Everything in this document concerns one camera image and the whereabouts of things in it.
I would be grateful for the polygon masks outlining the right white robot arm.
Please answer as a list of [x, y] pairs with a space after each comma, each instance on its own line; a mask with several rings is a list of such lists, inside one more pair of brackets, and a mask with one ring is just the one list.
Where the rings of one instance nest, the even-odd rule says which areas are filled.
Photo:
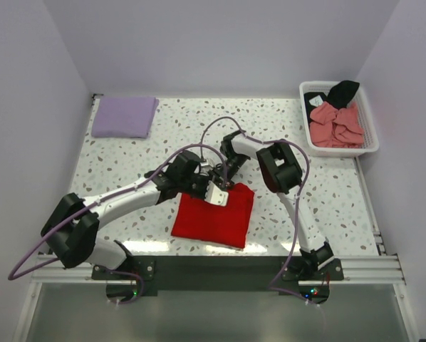
[[301, 255], [293, 259], [291, 254], [295, 248], [291, 247], [289, 260], [283, 268], [297, 279], [317, 280], [328, 271], [334, 254], [308, 205], [302, 202], [310, 163], [306, 153], [300, 151], [306, 161], [306, 169], [303, 170], [293, 148], [297, 148], [296, 144], [286, 140], [261, 142], [236, 131], [222, 139], [220, 152], [229, 161], [228, 176], [237, 172], [246, 160], [258, 162], [264, 184], [278, 196], [293, 222], [293, 240], [299, 245]]

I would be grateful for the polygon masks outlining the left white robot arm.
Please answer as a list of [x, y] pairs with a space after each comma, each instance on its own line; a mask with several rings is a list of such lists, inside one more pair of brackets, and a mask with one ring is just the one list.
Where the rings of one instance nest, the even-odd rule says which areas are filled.
[[211, 171], [198, 172], [199, 157], [181, 152], [168, 166], [159, 166], [136, 182], [105, 194], [80, 198], [64, 196], [41, 230], [49, 248], [65, 268], [88, 262], [126, 279], [136, 274], [133, 256], [121, 242], [98, 238], [107, 224], [137, 209], [152, 207], [179, 193], [212, 204], [223, 204], [224, 194]]

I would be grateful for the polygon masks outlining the red t shirt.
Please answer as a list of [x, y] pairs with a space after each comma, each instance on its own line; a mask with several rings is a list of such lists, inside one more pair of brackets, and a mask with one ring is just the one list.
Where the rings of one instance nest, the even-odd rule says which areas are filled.
[[183, 194], [171, 235], [243, 249], [254, 205], [254, 192], [239, 183], [228, 193], [224, 207]]

